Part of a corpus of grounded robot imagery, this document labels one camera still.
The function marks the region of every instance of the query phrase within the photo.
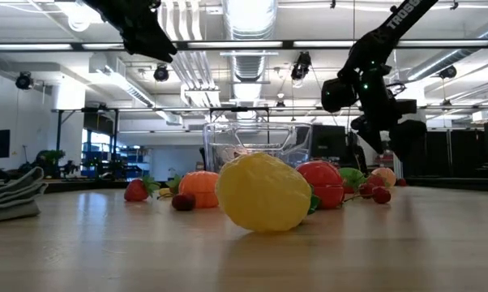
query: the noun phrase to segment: ceiling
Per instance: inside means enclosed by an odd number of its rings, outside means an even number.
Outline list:
[[[366,32],[377,28],[388,16],[389,7],[401,1],[363,0],[355,4],[349,0],[337,0],[336,8],[325,7],[330,1],[279,0],[274,38],[277,40],[333,40],[359,38]],[[0,1],[0,42],[119,42],[118,32],[108,24],[91,24],[84,32],[69,29],[67,16],[58,13],[59,7],[53,3],[37,4],[44,11],[22,0]],[[473,32],[488,23],[487,1],[458,1],[459,7],[450,10],[452,1],[439,1],[435,10],[429,11],[404,38],[409,39],[461,39],[470,38]],[[208,10],[220,7],[220,0],[202,0],[200,25],[203,38],[209,41],[224,40],[225,27],[221,14],[211,14]],[[320,86],[327,80],[336,77],[337,71],[343,66],[347,50],[311,50],[313,70],[304,79],[301,88],[293,88],[290,70],[299,52],[294,50],[278,50],[277,56],[268,57],[266,63],[267,82],[260,93],[260,105],[274,105],[278,93],[283,93],[287,106],[317,105],[320,97]],[[399,49],[389,58],[388,64],[398,71],[411,69],[425,60],[441,53],[440,49]],[[156,69],[156,60],[127,53],[109,53],[120,58],[127,69],[127,77],[137,86],[148,92],[152,99],[165,106],[184,106],[180,99],[181,81],[171,72],[169,81],[156,82],[152,75]],[[1,70],[4,74],[15,76],[15,68],[11,64],[17,62],[54,62],[76,73],[86,80],[88,86],[87,99],[104,101],[109,106],[138,106],[127,93],[112,84],[97,82],[94,74],[89,72],[89,60],[92,53],[9,53],[0,54]],[[220,56],[220,52],[208,51],[208,61],[216,85],[220,88],[220,101],[225,102],[232,97],[231,66],[229,59]],[[467,97],[458,100],[458,104],[488,103],[488,89],[470,92],[488,83],[487,66],[488,49],[459,61],[455,64],[458,76],[447,80],[443,87],[441,79],[426,78],[419,86],[424,87],[426,104],[438,104],[444,97],[450,98],[463,93]],[[441,118],[459,119],[464,121],[473,110],[459,110]],[[429,113],[431,117],[440,115]],[[122,118],[159,118],[155,114],[124,114]]]

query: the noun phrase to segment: gray cloth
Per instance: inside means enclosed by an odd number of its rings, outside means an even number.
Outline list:
[[[48,184],[44,171],[36,167],[21,179],[0,187],[0,221],[32,217],[40,213],[35,198],[43,195]]]

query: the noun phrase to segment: table surface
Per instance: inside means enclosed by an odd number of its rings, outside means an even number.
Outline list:
[[[39,217],[0,223],[1,292],[488,291],[488,193],[407,187],[283,234],[122,191],[38,203]]]

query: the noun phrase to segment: transparent container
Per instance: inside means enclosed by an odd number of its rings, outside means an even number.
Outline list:
[[[265,152],[297,167],[309,161],[312,129],[308,123],[212,122],[203,137],[208,171],[219,173],[234,158]]]

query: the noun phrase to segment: yellow lemon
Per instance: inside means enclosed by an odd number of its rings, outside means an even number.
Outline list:
[[[235,224],[258,232],[286,231],[307,216],[311,189],[282,160],[257,152],[224,165],[216,195]]]

